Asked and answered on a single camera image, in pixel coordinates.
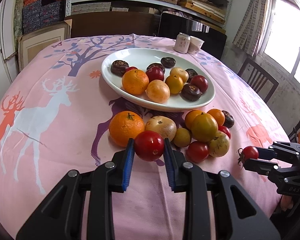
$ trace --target wooden chair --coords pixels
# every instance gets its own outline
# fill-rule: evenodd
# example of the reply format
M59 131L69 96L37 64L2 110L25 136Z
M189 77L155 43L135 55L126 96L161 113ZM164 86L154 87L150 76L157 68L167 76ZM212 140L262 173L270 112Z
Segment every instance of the wooden chair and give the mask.
M272 88L267 94L264 102L267 103L270 97L273 95L274 91L277 89L279 82L271 76L267 71L265 71L262 67L260 67L257 63L255 63L251 58L246 58L241 69L238 72L238 76L241 77L246 67L251 65L253 70L250 74L250 77L247 81L247 84L256 92L259 93L263 88L265 83L269 80L272 83Z

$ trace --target white deer print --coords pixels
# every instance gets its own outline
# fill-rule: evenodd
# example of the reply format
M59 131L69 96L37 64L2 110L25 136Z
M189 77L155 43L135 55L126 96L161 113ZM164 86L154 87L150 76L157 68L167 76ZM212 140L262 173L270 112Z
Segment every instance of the white deer print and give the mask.
M40 189L41 194L45 194L45 190L41 185L40 177L39 177L39 144L42 144L40 142L40 135L45 132L50 124L53 122L55 117L58 114L59 106L61 104L70 106L71 102L69 100L69 97L67 95L67 92L75 92L79 89L75 89L76 85L72 84L72 81L70 81L67 85L65 85L66 77L63 77L62 79L58 79L56 82L53 83L53 88L49 90L46 87L46 82L49 79L46 79L42 81L43 89L47 92L50 92L50 95L52 98L50 99L49 103L45 107L33 107L33 108L23 108L18 115L16 115L14 124L7 133L7 136L4 138L4 141L2 143L2 147L0 150L0 160L1 160L1 166L3 169L3 173L6 173L6 169L3 163L3 157L2 157L2 149L3 145L6 141L6 139L12 134L13 131L21 132L26 137L26 143L24 147L21 149L20 154L17 159L17 163L14 169L14 179L16 181L18 180L18 166L21 157L25 154L26 149L30 146L30 144L33 144L33 151L34 151L34 167L35 167L35 177L36 177L36 184Z

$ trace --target white plate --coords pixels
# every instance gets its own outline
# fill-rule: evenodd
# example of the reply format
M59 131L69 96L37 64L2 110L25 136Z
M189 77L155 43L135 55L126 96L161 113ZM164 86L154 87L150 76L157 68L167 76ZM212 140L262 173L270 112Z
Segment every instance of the white plate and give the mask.
M143 93L140 96L134 96L125 92L122 88L121 77L112 74L110 71L112 62L114 62L115 60L124 60L129 64L129 66L135 66L138 69L141 69L145 72L146 68L151 63L160 63L160 60L163 57L173 57L176 60L176 67L181 67L184 70L192 68L198 73L198 75L202 75L207 79L208 89L200 97L199 100L195 102L190 102L181 98L180 95L170 95L170 98L166 103L154 103L149 100L146 93ZM210 76L207 73L205 73L201 68L198 68L196 65L190 63L189 61L181 57L156 49L133 48L116 51L108 57L106 57L105 60L102 62L101 72L103 78L108 83L108 85L120 96L139 106L143 106L153 110L164 112L181 112L184 110L193 110L199 107L206 106L213 100L215 96L215 89L210 79ZM168 77L169 73L170 68L166 68L164 78Z

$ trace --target picture frame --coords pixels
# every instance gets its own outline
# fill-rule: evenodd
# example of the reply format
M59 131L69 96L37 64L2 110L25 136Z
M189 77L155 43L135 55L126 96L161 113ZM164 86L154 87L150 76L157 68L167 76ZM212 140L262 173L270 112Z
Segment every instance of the picture frame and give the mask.
M21 72L37 54L49 45L70 38L72 20L58 22L22 35L18 43L18 63Z

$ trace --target pink tablecloth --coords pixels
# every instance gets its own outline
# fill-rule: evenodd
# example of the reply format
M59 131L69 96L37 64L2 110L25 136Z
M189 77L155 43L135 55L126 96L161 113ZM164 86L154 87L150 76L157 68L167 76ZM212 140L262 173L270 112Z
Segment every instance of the pink tablecloth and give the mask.
M220 61L204 51L196 57L179 54L173 45L171 39L133 34L70 39L41 51L18 75L0 104L0 222L13 237L67 171L94 170L122 150L107 130L116 113L134 111L144 121L166 115L183 125L186 113L144 109L106 84L102 61L125 48L168 51L211 75L216 96L203 110L227 110L235 125L229 152L209 157L200 167L230 171L271 215L280 198L276 186L238 166L236 152L251 144L268 147L273 140L288 141L287 135L262 99ZM136 157L127 192L113 195L116 239L181 239L184 200L184 194L174 194L168 186L163 157L151 163Z

